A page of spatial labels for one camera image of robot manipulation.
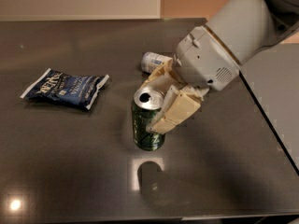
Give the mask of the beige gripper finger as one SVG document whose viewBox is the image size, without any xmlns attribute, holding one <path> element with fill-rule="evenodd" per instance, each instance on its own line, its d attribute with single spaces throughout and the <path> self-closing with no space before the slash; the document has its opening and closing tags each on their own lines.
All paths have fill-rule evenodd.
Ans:
<svg viewBox="0 0 299 224">
<path fill-rule="evenodd" d="M 200 108 L 208 92 L 209 88 L 187 85 L 178 89 L 172 85 L 164 97 L 161 110 L 147 125 L 146 131 L 165 134 L 173 130 Z"/>
<path fill-rule="evenodd" d="M 142 88 L 151 87 L 158 91 L 168 91 L 174 85 L 179 87 L 179 81 L 172 69 L 173 59 L 159 65 L 141 85 Z"/>
</svg>

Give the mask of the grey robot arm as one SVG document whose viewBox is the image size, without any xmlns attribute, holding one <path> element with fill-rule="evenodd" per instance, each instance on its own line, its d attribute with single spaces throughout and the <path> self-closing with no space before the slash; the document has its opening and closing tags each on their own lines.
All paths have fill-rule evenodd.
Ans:
<svg viewBox="0 0 299 224">
<path fill-rule="evenodd" d="M 299 0 L 230 0 L 179 43 L 172 62 L 144 82 L 164 94 L 146 130 L 164 134 L 195 113 L 204 96 L 221 91 L 241 66 L 291 36 L 299 25 Z"/>
</svg>

